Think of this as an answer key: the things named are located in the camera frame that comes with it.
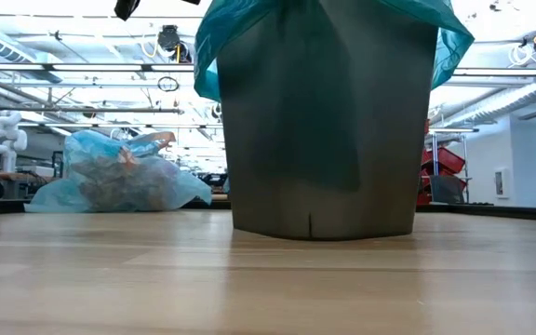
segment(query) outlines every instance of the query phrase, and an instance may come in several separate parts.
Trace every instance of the blue plastic bag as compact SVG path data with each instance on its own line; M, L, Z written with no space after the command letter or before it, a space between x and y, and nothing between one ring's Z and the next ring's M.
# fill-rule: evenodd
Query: blue plastic bag
M42 187L28 212L159 211L196 197L212 201L209 186L158 155L172 133L116 141L91 130L65 141L65 179Z
M448 81L475 40L454 15L449 0L378 0L415 20L439 27L433 88ZM222 47L243 34L283 0L214 0L195 35L195 91L221 101L216 58Z

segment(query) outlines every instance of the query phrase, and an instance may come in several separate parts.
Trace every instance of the white robot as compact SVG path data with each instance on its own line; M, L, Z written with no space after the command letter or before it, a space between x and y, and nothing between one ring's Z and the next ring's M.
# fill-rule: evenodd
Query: white robot
M15 172L16 152L26 150L28 139L24 130L18 129L22 116L20 112L0 113L0 155L3 158L2 172Z

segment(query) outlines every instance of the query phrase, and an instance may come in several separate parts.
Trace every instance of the garbage bag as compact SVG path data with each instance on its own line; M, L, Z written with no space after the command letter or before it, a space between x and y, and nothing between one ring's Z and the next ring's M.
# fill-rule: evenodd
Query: garbage bag
M126 212L180 208L196 197L208 204L210 187L158 152L172 133L116 141L83 130L65 141L65 179L42 187L28 212Z
M439 27L432 89L448 81L475 40L454 15L449 0L378 0L392 10ZM221 101L216 58L222 47L273 10L285 10L290 0L214 0L195 35L196 92Z

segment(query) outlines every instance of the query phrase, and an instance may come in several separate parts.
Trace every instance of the wooden floor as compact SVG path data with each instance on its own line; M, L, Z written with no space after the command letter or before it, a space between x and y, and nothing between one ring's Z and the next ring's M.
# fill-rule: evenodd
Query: wooden floor
M310 243L228 211L2 215L0 334L536 335L536 221Z

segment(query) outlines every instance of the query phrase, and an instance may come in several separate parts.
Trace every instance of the gray trash can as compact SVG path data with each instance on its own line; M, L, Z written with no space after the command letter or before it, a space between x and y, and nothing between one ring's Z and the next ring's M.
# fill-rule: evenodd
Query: gray trash can
M218 57L234 227L412 231L437 28L376 1L291 1Z

